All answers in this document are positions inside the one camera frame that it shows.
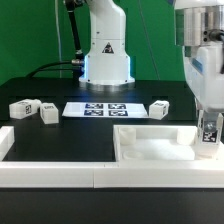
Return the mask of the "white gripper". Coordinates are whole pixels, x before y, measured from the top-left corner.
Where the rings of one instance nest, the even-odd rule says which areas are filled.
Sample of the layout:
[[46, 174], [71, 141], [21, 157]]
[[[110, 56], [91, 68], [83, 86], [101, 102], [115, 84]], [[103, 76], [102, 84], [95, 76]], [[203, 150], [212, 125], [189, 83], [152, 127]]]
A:
[[[190, 57], [183, 56], [186, 82], [206, 112], [224, 112], [224, 74], [222, 45], [193, 47]], [[198, 140], [203, 140], [204, 110], [198, 111]], [[216, 121], [217, 140], [221, 140], [224, 116]]]

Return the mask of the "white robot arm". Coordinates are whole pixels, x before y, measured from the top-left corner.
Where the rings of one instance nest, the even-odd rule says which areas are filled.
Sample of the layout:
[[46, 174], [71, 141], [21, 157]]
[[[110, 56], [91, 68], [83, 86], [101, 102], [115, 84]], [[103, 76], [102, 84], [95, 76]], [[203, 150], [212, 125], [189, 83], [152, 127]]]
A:
[[[186, 82], [199, 111], [198, 134], [206, 142], [223, 127], [224, 0], [166, 0], [174, 9], [175, 44], [182, 48]], [[96, 90], [135, 83], [125, 51], [126, 15], [113, 0], [86, 0], [91, 48], [81, 85]]]

